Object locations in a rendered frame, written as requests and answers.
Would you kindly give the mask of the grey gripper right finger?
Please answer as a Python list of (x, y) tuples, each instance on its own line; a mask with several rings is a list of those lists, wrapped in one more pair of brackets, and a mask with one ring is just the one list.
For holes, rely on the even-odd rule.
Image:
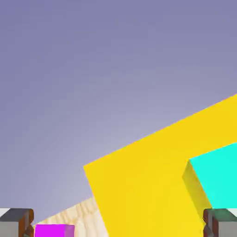
[(203, 237), (237, 237), (237, 208), (207, 208), (203, 220)]

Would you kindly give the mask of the large cyan box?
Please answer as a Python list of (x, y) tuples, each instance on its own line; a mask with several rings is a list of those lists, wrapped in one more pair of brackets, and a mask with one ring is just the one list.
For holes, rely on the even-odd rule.
[(196, 208), (237, 209), (237, 143), (189, 159), (182, 178)]

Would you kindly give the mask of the large yellow box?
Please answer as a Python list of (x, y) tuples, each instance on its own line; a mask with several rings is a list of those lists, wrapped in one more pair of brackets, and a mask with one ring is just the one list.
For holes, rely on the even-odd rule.
[(85, 165), (109, 237), (203, 237), (183, 173), (235, 142), (237, 94)]

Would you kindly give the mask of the small magenta cube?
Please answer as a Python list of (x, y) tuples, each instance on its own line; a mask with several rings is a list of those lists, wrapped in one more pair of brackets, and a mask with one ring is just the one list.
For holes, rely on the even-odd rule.
[(74, 237), (74, 235), (74, 225), (41, 224), (35, 227), (35, 237)]

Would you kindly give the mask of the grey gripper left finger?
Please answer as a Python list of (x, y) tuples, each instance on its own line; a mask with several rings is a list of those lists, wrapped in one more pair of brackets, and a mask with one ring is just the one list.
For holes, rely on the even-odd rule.
[(0, 237), (34, 237), (33, 220), (33, 209), (0, 208)]

